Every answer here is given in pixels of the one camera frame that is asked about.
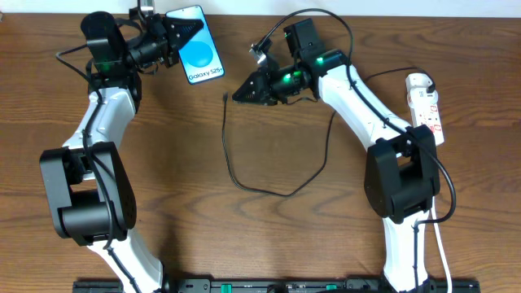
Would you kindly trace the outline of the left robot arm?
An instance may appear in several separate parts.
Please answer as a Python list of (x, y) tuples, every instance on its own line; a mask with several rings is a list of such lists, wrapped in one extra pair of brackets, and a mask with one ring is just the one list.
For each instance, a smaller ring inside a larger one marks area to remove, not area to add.
[(138, 232), (136, 199), (118, 149), (142, 100), (142, 75), (176, 64), (203, 27), (202, 20), (137, 7), (128, 19), (96, 11), (81, 22), (91, 53), (81, 71), (89, 106), (74, 134), (43, 151), (39, 164), (56, 233), (101, 256), (116, 280), (76, 281), (75, 292), (179, 289)]

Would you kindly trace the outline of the blue screen Galaxy smartphone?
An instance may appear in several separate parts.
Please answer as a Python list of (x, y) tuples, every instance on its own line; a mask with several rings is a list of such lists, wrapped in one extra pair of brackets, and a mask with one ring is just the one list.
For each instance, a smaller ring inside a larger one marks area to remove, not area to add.
[(201, 6), (184, 7), (166, 13), (178, 19), (198, 19), (203, 22), (190, 41), (179, 51), (186, 78), (191, 85), (223, 77), (225, 69), (212, 38)]

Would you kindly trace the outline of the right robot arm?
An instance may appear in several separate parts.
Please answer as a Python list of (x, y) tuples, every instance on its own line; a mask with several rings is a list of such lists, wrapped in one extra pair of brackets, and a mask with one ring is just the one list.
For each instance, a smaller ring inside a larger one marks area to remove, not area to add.
[(364, 191), (382, 218), (386, 249), (383, 287), (392, 292), (427, 292), (425, 226), (436, 222), (440, 192), (436, 136), (388, 109), (360, 78), (352, 52), (328, 50), (311, 19), (284, 28), (293, 63), (281, 67), (270, 56), (269, 35), (250, 52), (259, 67), (233, 93), (236, 103), (274, 106), (311, 90), (338, 114), (366, 150)]

